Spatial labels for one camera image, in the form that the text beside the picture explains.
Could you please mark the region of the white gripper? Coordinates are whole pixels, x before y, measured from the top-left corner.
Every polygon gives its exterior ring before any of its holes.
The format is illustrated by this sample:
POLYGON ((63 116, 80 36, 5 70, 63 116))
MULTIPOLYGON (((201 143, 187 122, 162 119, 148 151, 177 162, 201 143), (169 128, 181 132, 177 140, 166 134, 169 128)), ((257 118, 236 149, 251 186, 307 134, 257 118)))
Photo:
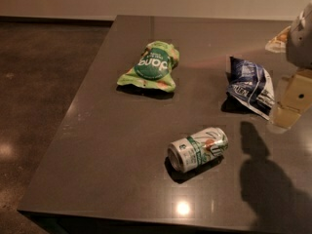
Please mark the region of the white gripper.
POLYGON ((290 129, 312 106, 312 2, 291 24, 286 57, 300 69, 278 81, 275 104, 269 115, 269 122, 275 129, 290 129))

